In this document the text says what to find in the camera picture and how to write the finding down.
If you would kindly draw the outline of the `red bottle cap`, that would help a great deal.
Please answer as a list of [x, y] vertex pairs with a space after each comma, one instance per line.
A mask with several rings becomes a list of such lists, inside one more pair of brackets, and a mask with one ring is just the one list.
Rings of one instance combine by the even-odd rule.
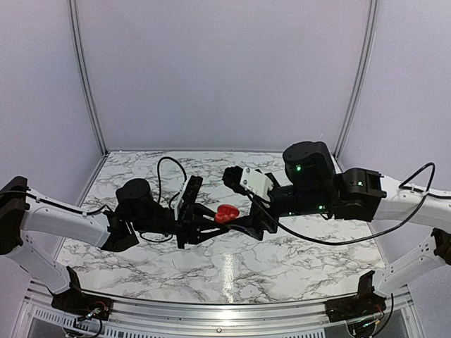
[[239, 215], [240, 211], [236, 207], [230, 204], [221, 204], [217, 208], [214, 220], [219, 224], [225, 225], [238, 218]]

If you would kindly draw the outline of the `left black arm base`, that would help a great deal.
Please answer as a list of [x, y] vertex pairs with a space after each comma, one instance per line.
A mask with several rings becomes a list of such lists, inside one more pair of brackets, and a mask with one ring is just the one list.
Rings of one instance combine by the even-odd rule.
[[96, 316], [101, 320], [108, 320], [113, 305], [112, 299], [84, 293], [74, 269], [67, 266], [66, 270], [70, 278], [68, 289], [59, 294], [50, 292], [53, 298], [51, 306], [61, 311], [80, 316], [86, 316], [93, 310], [99, 309], [100, 312]]

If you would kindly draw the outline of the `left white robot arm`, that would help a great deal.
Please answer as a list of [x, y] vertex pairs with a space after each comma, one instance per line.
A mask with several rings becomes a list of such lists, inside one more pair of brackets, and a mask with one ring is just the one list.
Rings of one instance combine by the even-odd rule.
[[196, 203], [202, 179], [186, 183], [181, 205], [175, 210], [158, 204], [145, 179], [132, 179], [116, 191], [117, 208], [95, 211], [64, 204], [30, 189], [17, 176], [1, 190], [1, 255], [37, 278], [74, 313], [84, 313], [89, 298], [80, 288], [76, 272], [56, 262], [35, 244], [31, 232], [54, 234], [95, 246], [102, 251], [123, 252], [139, 243], [142, 233], [171, 236], [178, 248], [200, 244], [227, 233], [215, 212]]

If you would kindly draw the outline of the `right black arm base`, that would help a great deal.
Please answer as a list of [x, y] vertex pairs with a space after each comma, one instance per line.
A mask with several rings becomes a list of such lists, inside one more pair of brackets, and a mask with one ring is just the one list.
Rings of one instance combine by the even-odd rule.
[[375, 271], [372, 270], [359, 278], [355, 295], [329, 299], [325, 302], [325, 312], [331, 323], [373, 315], [386, 309], [386, 298], [374, 291], [374, 274]]

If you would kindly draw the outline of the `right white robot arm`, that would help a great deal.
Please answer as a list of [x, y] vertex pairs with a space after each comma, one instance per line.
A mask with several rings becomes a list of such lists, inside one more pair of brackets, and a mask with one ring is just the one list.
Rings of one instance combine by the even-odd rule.
[[[408, 224], [431, 231], [401, 258], [361, 277], [366, 288], [349, 301], [355, 315], [373, 308], [376, 296], [387, 297], [418, 277], [450, 264], [450, 195], [434, 190], [431, 182], [424, 187], [413, 183], [425, 169], [434, 170], [434, 163], [427, 163], [401, 181], [363, 168], [337, 172], [327, 145], [311, 141], [292, 144], [284, 150], [282, 160], [289, 181], [285, 186], [257, 169], [233, 166], [223, 173], [224, 184], [250, 200], [252, 213], [242, 219], [242, 229], [257, 239], [263, 232], [282, 229], [307, 242], [348, 246], [387, 236]], [[332, 242], [300, 234], [280, 221], [301, 215], [366, 223], [387, 220], [394, 224], [365, 237]]]

